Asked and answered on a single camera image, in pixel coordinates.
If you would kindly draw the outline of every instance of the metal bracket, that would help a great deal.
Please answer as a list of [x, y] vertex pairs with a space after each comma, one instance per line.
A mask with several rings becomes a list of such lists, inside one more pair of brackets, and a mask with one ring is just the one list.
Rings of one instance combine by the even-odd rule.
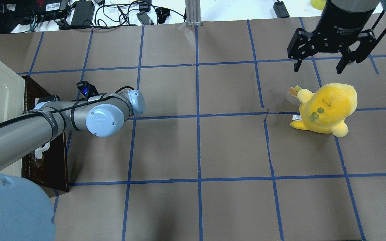
[[185, 13], [187, 26], [202, 26], [200, 0], [185, 0]]

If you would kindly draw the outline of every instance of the white tag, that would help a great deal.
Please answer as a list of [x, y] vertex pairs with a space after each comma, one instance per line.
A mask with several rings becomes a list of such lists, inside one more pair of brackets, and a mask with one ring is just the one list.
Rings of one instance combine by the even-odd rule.
[[293, 121], [301, 121], [301, 116], [294, 114]]
[[47, 11], [52, 11], [52, 10], [58, 10], [59, 6], [60, 6], [60, 3], [47, 4], [46, 5], [46, 12]]

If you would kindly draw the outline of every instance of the yellow round object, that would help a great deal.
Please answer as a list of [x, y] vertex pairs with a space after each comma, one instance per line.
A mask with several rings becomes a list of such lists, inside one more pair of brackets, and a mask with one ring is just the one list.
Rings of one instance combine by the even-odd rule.
[[310, 4], [312, 5], [312, 7], [318, 10], [323, 10], [325, 3], [326, 3], [326, 0], [310, 0]]

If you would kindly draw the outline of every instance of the stuffed animal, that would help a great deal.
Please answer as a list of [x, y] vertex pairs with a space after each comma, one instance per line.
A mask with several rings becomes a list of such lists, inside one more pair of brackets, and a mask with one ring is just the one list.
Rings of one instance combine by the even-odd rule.
[[299, 86], [290, 87], [291, 95], [297, 97], [302, 120], [291, 122], [291, 126], [300, 130], [318, 133], [333, 133], [343, 137], [348, 133], [344, 123], [357, 108], [357, 92], [348, 84], [326, 84], [316, 93]]

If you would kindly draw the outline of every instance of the power adapter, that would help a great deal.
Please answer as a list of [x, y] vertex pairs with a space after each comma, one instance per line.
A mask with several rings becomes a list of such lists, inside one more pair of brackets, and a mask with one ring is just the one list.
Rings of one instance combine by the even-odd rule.
[[289, 18], [290, 15], [285, 7], [284, 2], [277, 1], [274, 3], [274, 11], [278, 18]]

